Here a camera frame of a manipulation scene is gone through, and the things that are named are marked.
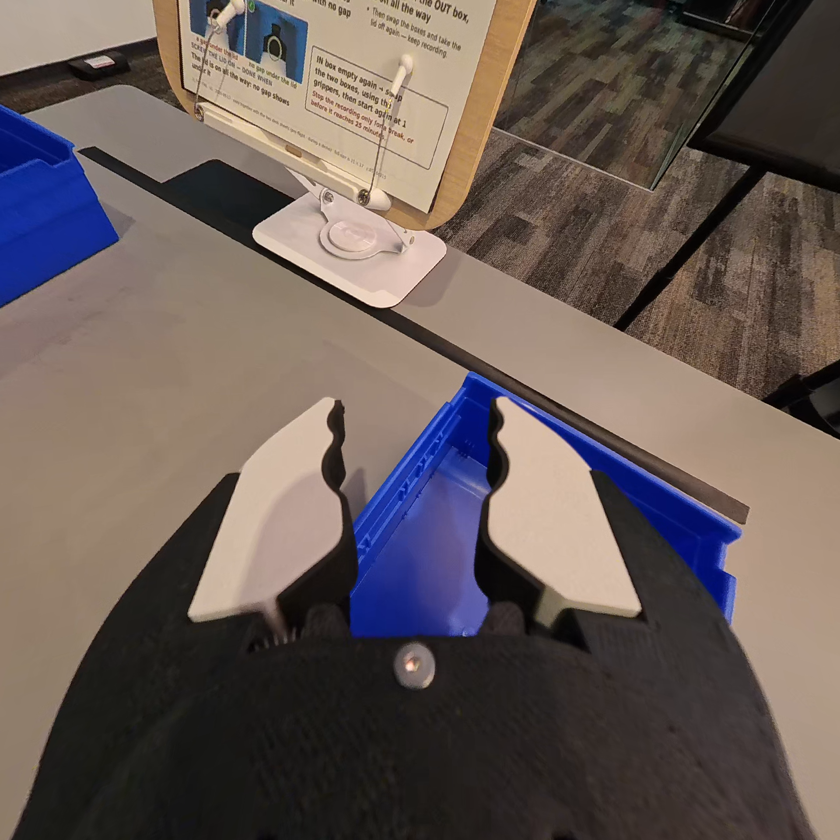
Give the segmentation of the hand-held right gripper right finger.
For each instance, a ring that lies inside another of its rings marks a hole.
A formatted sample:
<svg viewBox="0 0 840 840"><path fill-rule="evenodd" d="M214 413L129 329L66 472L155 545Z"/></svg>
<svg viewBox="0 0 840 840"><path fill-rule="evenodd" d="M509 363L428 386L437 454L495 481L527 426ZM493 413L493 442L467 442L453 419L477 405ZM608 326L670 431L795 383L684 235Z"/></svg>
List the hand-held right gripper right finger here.
<svg viewBox="0 0 840 840"><path fill-rule="evenodd" d="M592 643L644 637L643 606L596 474L510 397L490 406L474 572L490 609L482 634Z"/></svg>

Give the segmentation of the black rectangular table pad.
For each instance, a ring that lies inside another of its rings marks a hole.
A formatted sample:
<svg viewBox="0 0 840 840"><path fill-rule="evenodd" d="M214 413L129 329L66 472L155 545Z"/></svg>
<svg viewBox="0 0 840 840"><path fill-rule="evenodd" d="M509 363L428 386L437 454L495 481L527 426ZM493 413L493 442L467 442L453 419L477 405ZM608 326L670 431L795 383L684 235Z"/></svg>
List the black rectangular table pad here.
<svg viewBox="0 0 840 840"><path fill-rule="evenodd" d="M292 196L220 160L201 163L162 183L197 211L251 233L294 201Z"/></svg>

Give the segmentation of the black chair base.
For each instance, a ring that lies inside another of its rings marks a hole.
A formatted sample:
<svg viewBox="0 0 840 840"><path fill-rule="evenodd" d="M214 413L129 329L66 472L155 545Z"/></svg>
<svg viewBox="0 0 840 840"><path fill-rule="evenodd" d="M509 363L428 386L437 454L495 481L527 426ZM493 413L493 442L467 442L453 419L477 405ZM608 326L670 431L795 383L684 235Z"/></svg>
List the black chair base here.
<svg viewBox="0 0 840 840"><path fill-rule="evenodd" d="M795 374L762 399L772 407L839 438L839 376Z"/></svg>

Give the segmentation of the black desk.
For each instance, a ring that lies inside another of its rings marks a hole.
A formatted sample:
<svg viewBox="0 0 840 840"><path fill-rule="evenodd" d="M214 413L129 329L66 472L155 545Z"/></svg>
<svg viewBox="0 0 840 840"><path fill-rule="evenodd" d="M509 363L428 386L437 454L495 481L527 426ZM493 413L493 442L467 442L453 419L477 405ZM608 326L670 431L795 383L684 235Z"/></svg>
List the black desk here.
<svg viewBox="0 0 840 840"><path fill-rule="evenodd" d="M626 330L769 173L839 192L839 2L787 2L688 143L748 166L614 327Z"/></svg>

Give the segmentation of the blue plastic storage bin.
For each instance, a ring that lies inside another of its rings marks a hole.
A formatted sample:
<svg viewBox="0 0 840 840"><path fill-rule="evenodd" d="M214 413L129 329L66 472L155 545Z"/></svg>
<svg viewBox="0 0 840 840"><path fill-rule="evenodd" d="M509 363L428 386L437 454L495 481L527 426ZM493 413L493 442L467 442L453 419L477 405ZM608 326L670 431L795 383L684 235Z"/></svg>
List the blue plastic storage bin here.
<svg viewBox="0 0 840 840"><path fill-rule="evenodd" d="M490 405L507 396L605 472L705 585L732 619L737 580L726 572L740 527L522 397L469 373L365 505L353 525L359 575L351 593L357 637L471 636L488 601L474 557L490 488Z"/></svg>
<svg viewBox="0 0 840 840"><path fill-rule="evenodd" d="M1 107L1 305L119 241L72 142Z"/></svg>

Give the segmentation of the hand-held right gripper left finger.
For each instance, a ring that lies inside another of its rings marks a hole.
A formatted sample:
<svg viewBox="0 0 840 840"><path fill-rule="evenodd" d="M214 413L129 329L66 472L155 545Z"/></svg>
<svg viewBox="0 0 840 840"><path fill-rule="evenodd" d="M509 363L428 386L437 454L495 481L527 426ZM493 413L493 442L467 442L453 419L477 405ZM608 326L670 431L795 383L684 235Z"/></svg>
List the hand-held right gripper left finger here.
<svg viewBox="0 0 840 840"><path fill-rule="evenodd" d="M194 623L261 614L305 625L327 607L350 624L359 573L345 479L344 406L324 397L248 458L187 615Z"/></svg>

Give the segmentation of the small black floor device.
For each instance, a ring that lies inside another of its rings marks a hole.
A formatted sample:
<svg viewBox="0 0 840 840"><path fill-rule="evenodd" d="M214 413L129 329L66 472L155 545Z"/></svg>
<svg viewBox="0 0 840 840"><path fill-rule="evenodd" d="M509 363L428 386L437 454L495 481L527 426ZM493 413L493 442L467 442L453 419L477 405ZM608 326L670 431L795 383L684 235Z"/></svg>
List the small black floor device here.
<svg viewBox="0 0 840 840"><path fill-rule="evenodd" d="M131 70L128 57L115 49L71 59L66 67L73 76L90 82L119 76Z"/></svg>

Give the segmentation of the printed instruction sheet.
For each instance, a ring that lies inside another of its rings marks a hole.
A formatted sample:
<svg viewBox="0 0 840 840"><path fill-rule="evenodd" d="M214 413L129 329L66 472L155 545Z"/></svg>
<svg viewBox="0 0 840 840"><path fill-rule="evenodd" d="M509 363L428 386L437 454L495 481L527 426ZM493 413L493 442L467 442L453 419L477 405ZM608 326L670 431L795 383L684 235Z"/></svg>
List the printed instruction sheet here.
<svg viewBox="0 0 840 840"><path fill-rule="evenodd" d="M195 92L207 16L178 3ZM201 97L428 212L469 96L493 1L246 2L213 38Z"/></svg>

